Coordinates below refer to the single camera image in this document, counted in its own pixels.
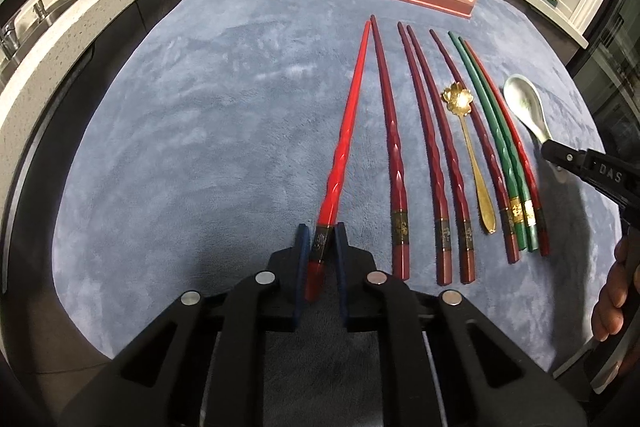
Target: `human hand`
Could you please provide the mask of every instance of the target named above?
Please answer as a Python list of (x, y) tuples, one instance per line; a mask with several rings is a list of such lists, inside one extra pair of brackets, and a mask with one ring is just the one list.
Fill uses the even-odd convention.
[[(600, 290), (598, 302), (591, 314), (591, 330), (596, 340), (603, 342), (609, 335), (620, 332), (623, 325), (622, 305), (626, 301), (628, 285), (626, 284), (626, 270), (624, 262), (628, 248), (628, 239), (623, 237), (616, 245), (614, 256), (616, 262), (609, 270), (607, 282)], [(640, 292), (640, 266), (634, 273), (634, 285)], [(629, 370), (640, 359), (640, 345), (629, 353), (620, 366), (619, 373)]]

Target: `blue-gray mat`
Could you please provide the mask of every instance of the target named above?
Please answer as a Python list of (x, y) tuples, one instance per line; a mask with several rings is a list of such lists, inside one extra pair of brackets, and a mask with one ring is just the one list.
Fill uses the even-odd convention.
[[(559, 59), (504, 1), (478, 0), (472, 19), (463, 20), (395, 0), (184, 0), (116, 77), (66, 182), (54, 279), (94, 346), (113, 356), (182, 291), (224, 291), (289, 246), (299, 222), (313, 226), (371, 13), (398, 110), (412, 288), (441, 290), (424, 136), (397, 21), (415, 29), (441, 89), (452, 77), (432, 27), (465, 78), (448, 30), (469, 39), (500, 85), (522, 73), (538, 86), (557, 140), (602, 148)], [(586, 339), (620, 235), (617, 209), (578, 180), (559, 185), (520, 126), (538, 169), (552, 253), (523, 252), (510, 266), (500, 231), (481, 231), (462, 130), (451, 115), (449, 123), (474, 218), (478, 274), (463, 286), (456, 273), (452, 287), (548, 369)], [(476, 137), (474, 147), (482, 157)], [(447, 173), (444, 160), (442, 167)], [(481, 169), (490, 183), (484, 158)], [(447, 194), (453, 215), (450, 187)], [(389, 271), (388, 158), (372, 42), (339, 219), (350, 242)], [(267, 372), (267, 424), (380, 425), (376, 350), (371, 335), (342, 331), (335, 298), (325, 293), (298, 333), (270, 337), (267, 359), (276, 367)]]

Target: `flower-shaped spoon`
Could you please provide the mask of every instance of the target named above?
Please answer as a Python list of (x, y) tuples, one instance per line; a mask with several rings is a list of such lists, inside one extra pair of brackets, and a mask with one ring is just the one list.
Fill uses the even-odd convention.
[(478, 195), (478, 207), (480, 208), (480, 216), (482, 224), (489, 233), (495, 232), (495, 212), (494, 206), (489, 197), (489, 191), (486, 189), (482, 172), (476, 161), (473, 147), (471, 147), (471, 138), (466, 128), (465, 116), (471, 112), (471, 102), (474, 96), (468, 89), (463, 89), (462, 84), (454, 82), (451, 87), (447, 87), (442, 93), (442, 99), (447, 103), (447, 109), (460, 118), (462, 125), (462, 133), (465, 135), (466, 149), (471, 158), (471, 166), (474, 170), (474, 180), (476, 181), (476, 194)]

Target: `finger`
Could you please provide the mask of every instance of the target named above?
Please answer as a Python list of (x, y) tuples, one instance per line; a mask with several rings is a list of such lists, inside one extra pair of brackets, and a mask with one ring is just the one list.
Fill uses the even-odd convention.
[(591, 331), (593, 331), (593, 336), (599, 342), (606, 341), (609, 336), (609, 331), (607, 331), (607, 328), (602, 324), (602, 320), (600, 320), (597, 305), (593, 307), (593, 313), (591, 313)]
[(624, 263), (626, 260), (626, 252), (628, 249), (628, 238), (623, 237), (622, 239), (620, 239), (620, 241), (618, 241), (618, 244), (616, 245), (616, 247), (613, 250), (613, 256), (616, 258), (616, 261), (618, 261), (619, 263)]
[(622, 329), (622, 312), (616, 308), (609, 299), (609, 293), (605, 288), (600, 291), (600, 299), (596, 304), (602, 325), (611, 335), (615, 335)]
[(625, 359), (622, 361), (622, 364), (620, 364), (618, 374), (624, 375), (625, 373), (628, 373), (629, 369), (634, 367), (638, 360), (640, 360), (640, 344), (636, 344), (636, 347), (634, 347), (630, 353), (626, 354)]
[(607, 275), (605, 284), (609, 300), (616, 307), (620, 308), (626, 301), (626, 270), (620, 263), (615, 263)]

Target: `red chopstick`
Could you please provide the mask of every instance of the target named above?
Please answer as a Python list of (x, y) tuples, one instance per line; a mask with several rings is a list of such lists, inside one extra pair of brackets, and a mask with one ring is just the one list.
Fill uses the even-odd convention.
[[(451, 55), (442, 44), (439, 36), (437, 36), (436, 32), (432, 32), (431, 35), (433, 39), (436, 41), (438, 45), (438, 49), (442, 53), (449, 70), (451, 70), (451, 74), (453, 75), (453, 79), (462, 84), (462, 87), (466, 89), (466, 84), (464, 80), (462, 80), (462, 76), (458, 71), (458, 68), (454, 64), (451, 59)], [(472, 102), (473, 109), (471, 111), (471, 120), (474, 123), (474, 127), (476, 128), (476, 133), (478, 133), (478, 137), (480, 139), (480, 143), (482, 145), (482, 152), (484, 153), (484, 157), (487, 160), (489, 165), (489, 171), (491, 172), (491, 178), (494, 181), (495, 187), (495, 195), (498, 198), (498, 207), (500, 208), (500, 219), (502, 221), (502, 231), (504, 233), (504, 243), (507, 251), (507, 260), (510, 264), (517, 263), (520, 260), (520, 252), (518, 250), (518, 241), (516, 239), (515, 229), (513, 228), (513, 217), (510, 214), (510, 202), (509, 195), (507, 194), (507, 189), (504, 186), (504, 180), (502, 179), (502, 173), (500, 172), (500, 166), (498, 165), (498, 161), (495, 158), (494, 148), (491, 147), (491, 142), (489, 141), (489, 136), (486, 133), (486, 129), (484, 124), (482, 123), (482, 119), (478, 111), (474, 108), (476, 104)]]
[(367, 56), (367, 43), (369, 42), (369, 30), (371, 22), (364, 25), (358, 60), (353, 71), (353, 80), (347, 98), (347, 105), (344, 109), (342, 124), (338, 144), (334, 152), (334, 165), (332, 166), (329, 178), (326, 181), (326, 195), (320, 206), (318, 223), (316, 224), (316, 235), (313, 247), (309, 253), (309, 262), (306, 275), (305, 298), (308, 301), (315, 301), (320, 296), (322, 284), (324, 283), (324, 256), (326, 254), (328, 239), (338, 215), (338, 205), (340, 203), (340, 193), (344, 183), (344, 172), (349, 159), (349, 149), (351, 146), (351, 136), (356, 121), (356, 111), (358, 110), (358, 99), (360, 97), (360, 85), (362, 84), (362, 73), (364, 62)]
[(435, 221), (436, 237), (436, 281), (440, 286), (446, 286), (452, 282), (451, 267), (451, 231), (449, 228), (449, 205), (444, 190), (444, 175), (440, 167), (440, 151), (436, 142), (435, 126), (431, 118), (427, 95), (424, 92), (422, 78), (418, 65), (415, 62), (414, 52), (411, 51), (409, 39), (406, 36), (402, 23), (398, 23), (398, 32), (402, 39), (406, 59), (409, 63), (409, 71), (414, 81), (415, 97), (418, 100), (422, 131), (427, 145), (427, 159), (431, 173), (431, 191), (433, 193), (433, 218)]
[(449, 164), (449, 171), (451, 174), (451, 182), (453, 185), (453, 203), (456, 208), (457, 228), (458, 228), (458, 244), (460, 245), (460, 281), (463, 284), (472, 283), (476, 280), (476, 256), (474, 253), (474, 241), (473, 232), (471, 229), (471, 218), (469, 216), (469, 207), (466, 203), (465, 196), (465, 184), (460, 173), (460, 165), (458, 162), (458, 153), (453, 144), (453, 137), (451, 136), (451, 129), (449, 128), (449, 121), (447, 121), (447, 115), (444, 112), (444, 107), (440, 101), (440, 93), (436, 87), (436, 83), (433, 80), (433, 75), (427, 64), (427, 59), (422, 52), (420, 42), (414, 34), (414, 30), (411, 26), (407, 25), (407, 31), (411, 37), (411, 42), (414, 45), (415, 54), (418, 57), (418, 62), (422, 68), (425, 80), (427, 81), (427, 87), (431, 95), (431, 102), (438, 118), (438, 124), (442, 133), (442, 140), (444, 142), (444, 152), (447, 157), (447, 163)]
[(404, 164), (402, 163), (400, 135), (398, 134), (398, 117), (394, 105), (394, 94), (391, 90), (389, 70), (386, 66), (385, 52), (378, 30), (376, 17), (371, 16), (373, 42), (376, 46), (380, 87), (382, 88), (382, 105), (385, 109), (386, 148), (389, 154), (389, 178), (391, 181), (391, 266), (392, 273), (398, 279), (409, 279), (409, 219), (406, 190), (404, 188)]
[(522, 167), (524, 168), (524, 176), (527, 181), (527, 185), (529, 185), (529, 192), (531, 193), (531, 202), (533, 203), (533, 211), (536, 214), (536, 223), (538, 224), (538, 241), (540, 245), (540, 255), (547, 256), (550, 253), (549, 250), (549, 236), (546, 231), (546, 223), (545, 217), (542, 212), (542, 202), (540, 201), (540, 192), (538, 191), (538, 184), (536, 183), (536, 177), (533, 175), (533, 171), (531, 169), (531, 163), (529, 162), (529, 157), (527, 156), (526, 151), (524, 150), (524, 146), (522, 145), (522, 140), (520, 140), (520, 135), (518, 134), (518, 130), (516, 129), (515, 124), (513, 123), (513, 119), (511, 118), (511, 114), (507, 109), (507, 105), (504, 102), (502, 94), (500, 90), (495, 86), (494, 81), (486, 72), (482, 62), (476, 55), (476, 52), (473, 50), (471, 45), (465, 41), (466, 47), (471, 52), (474, 60), (478, 64), (480, 71), (486, 78), (489, 87), (494, 92), (495, 100), (498, 101), (498, 105), (500, 106), (500, 110), (504, 115), (504, 119), (509, 126), (509, 130), (511, 131), (511, 136), (513, 136), (513, 141), (516, 144), (516, 149), (518, 150), (518, 156), (520, 156), (520, 163), (522, 163)]

